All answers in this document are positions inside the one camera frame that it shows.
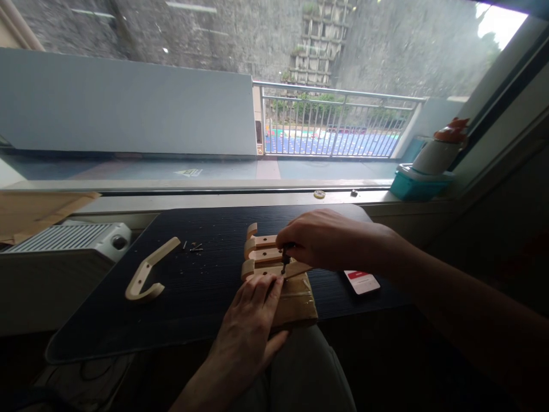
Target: window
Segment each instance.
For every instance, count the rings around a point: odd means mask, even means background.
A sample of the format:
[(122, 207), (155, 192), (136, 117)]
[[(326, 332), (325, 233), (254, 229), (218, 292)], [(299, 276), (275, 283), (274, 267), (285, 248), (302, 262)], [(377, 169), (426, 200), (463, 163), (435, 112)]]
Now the window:
[(388, 186), (527, 18), (469, 0), (12, 1), (47, 53), (3, 59), (24, 88), (0, 97), (0, 157), (66, 188)]

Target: right hand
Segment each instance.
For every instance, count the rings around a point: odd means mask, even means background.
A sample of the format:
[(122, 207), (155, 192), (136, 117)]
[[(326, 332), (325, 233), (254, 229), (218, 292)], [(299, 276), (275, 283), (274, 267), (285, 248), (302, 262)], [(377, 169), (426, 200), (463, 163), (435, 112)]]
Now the right hand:
[(332, 271), (359, 270), (382, 275), (409, 245), (386, 226), (348, 219), (331, 209), (295, 218), (276, 237), (276, 246), (294, 242), (288, 256)]

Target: balcony railing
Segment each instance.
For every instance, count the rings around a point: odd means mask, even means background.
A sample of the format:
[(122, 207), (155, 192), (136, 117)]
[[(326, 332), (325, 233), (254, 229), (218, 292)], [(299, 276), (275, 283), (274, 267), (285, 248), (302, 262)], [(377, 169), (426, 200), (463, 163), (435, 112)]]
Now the balcony railing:
[(424, 98), (253, 82), (264, 155), (391, 156)]

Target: cardboard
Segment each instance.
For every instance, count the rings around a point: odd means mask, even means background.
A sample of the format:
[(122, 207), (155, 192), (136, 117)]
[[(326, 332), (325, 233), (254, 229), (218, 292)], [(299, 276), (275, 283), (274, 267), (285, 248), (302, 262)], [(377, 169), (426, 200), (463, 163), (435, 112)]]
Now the cardboard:
[(307, 273), (286, 279), (274, 314), (274, 330), (314, 325), (319, 319)]
[(0, 243), (16, 245), (59, 223), (101, 194), (0, 192)]

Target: black wooden table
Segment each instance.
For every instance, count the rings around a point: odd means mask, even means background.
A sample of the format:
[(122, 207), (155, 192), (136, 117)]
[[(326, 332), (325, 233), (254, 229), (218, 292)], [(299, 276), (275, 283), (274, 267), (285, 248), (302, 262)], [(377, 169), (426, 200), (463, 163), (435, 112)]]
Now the black wooden table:
[[(356, 205), (325, 205), (346, 217), (370, 221)], [(277, 234), (313, 205), (240, 208), (174, 209), (161, 213), (132, 245), (76, 313), (53, 336), (46, 359), (50, 363), (137, 352), (216, 336), (223, 315), (241, 285), (248, 225), (258, 223), (258, 235)], [(124, 293), (141, 261), (173, 236), (183, 244), (153, 267), (143, 290), (155, 282), (165, 286), (145, 304), (130, 302)], [(200, 254), (189, 253), (192, 242)], [(319, 320), (409, 303), (380, 276), (381, 289), (357, 296), (344, 274), (309, 271)]]

